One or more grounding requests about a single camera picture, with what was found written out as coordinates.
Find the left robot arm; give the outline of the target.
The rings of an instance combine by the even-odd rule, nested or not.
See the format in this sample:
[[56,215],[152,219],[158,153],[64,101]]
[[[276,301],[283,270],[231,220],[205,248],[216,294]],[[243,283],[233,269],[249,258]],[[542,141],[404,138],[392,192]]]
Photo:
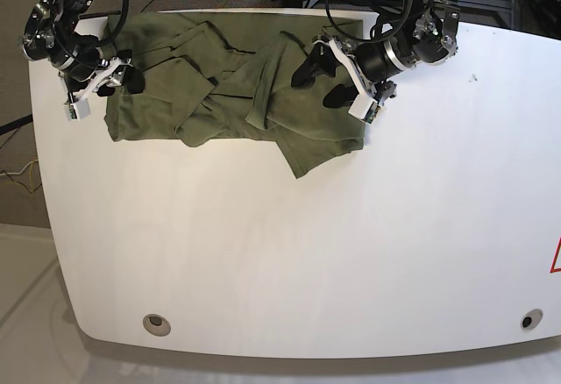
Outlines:
[[320,75],[333,77],[343,67],[352,80],[323,99],[326,108],[347,108],[350,115],[371,121],[388,98],[395,96],[392,77],[419,62],[439,64],[455,55],[460,16],[458,0],[403,0],[400,11],[375,0],[363,0],[377,18],[366,38],[346,32],[329,17],[332,34],[315,38],[306,60],[295,70],[291,86],[307,89]]

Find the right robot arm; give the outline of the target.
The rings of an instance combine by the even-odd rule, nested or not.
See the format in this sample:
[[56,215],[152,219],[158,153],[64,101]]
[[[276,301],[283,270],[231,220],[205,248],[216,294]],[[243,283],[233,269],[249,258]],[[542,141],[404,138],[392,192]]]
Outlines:
[[122,0],[117,24],[103,39],[76,32],[80,16],[93,1],[39,0],[21,39],[28,60],[49,60],[58,71],[67,95],[65,105],[73,119],[78,118],[78,106],[91,94],[108,97],[123,87],[136,95],[146,86],[143,74],[132,65],[131,50],[119,51],[109,59],[102,56],[102,48],[111,45],[123,30],[130,0]]

